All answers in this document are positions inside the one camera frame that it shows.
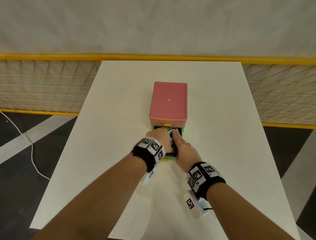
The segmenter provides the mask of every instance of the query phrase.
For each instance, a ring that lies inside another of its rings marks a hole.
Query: white table
[[[155,81],[188,83],[184,138],[232,188],[300,239],[239,62],[103,61],[30,227],[43,228],[150,130]],[[183,201],[188,189],[175,162],[161,162],[110,237],[227,239],[213,213],[191,217]]]

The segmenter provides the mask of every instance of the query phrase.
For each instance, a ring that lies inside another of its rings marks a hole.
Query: person
[[[165,128],[152,130],[146,137],[156,139],[166,153],[173,151]],[[173,131],[172,137],[178,148],[176,163],[188,173],[202,159],[178,130]],[[133,152],[79,193],[33,240],[106,239],[148,170],[148,161]],[[293,239],[224,181],[212,184],[205,194],[229,240]]]

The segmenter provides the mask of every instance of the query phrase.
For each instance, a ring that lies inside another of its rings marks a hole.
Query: black wristband
[[[210,186],[219,182],[226,183],[222,175],[206,162],[195,163],[186,179],[196,198],[205,200],[207,200],[206,193]]]
[[[155,165],[159,163],[165,156],[165,149],[153,137],[146,137],[139,141],[133,148],[132,153],[134,156],[144,160],[147,165],[147,172],[151,172]]]

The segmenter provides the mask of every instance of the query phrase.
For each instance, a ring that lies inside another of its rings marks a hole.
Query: black floor
[[[41,123],[49,115],[8,113],[22,132]],[[76,118],[34,143],[34,161],[38,169],[51,177],[66,144]],[[290,128],[264,128],[280,177],[284,175],[294,158],[304,145],[312,130]],[[19,133],[0,114],[0,146],[16,138]],[[31,147],[24,149],[0,164],[0,239],[31,239],[37,233],[29,229],[37,207],[41,201],[48,180],[35,171],[31,159]],[[310,198],[316,202],[316,191]],[[307,204],[298,224],[313,219],[306,232],[316,239],[316,208]]]

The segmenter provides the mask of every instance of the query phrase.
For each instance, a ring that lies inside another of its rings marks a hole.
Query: pink lid
[[[164,123],[185,125],[187,120],[186,83],[155,82],[149,118]]]

